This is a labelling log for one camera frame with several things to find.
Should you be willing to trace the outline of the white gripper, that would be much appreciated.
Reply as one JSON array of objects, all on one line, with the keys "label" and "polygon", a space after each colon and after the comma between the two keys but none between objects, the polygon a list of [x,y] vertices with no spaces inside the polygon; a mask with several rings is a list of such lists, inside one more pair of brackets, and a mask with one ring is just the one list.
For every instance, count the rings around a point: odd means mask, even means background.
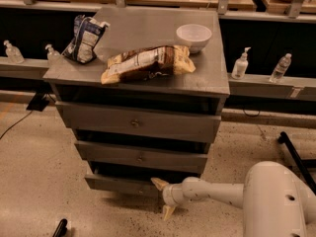
[{"label": "white gripper", "polygon": [[151,182],[162,192],[165,205],[163,206],[163,220],[168,220],[175,211],[175,206],[184,203],[184,194],[181,184],[169,184],[168,182],[159,178],[152,178]]}]

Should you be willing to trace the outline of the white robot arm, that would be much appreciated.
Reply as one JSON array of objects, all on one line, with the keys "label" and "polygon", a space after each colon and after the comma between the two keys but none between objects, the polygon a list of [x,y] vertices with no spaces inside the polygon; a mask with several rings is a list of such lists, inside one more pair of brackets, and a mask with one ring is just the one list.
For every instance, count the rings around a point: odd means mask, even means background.
[{"label": "white robot arm", "polygon": [[209,183],[196,177],[178,184],[159,178],[151,182],[162,193],[166,219],[179,205],[211,198],[243,210],[244,237],[307,237],[306,224],[315,219],[315,194],[277,162],[255,164],[242,184]]}]

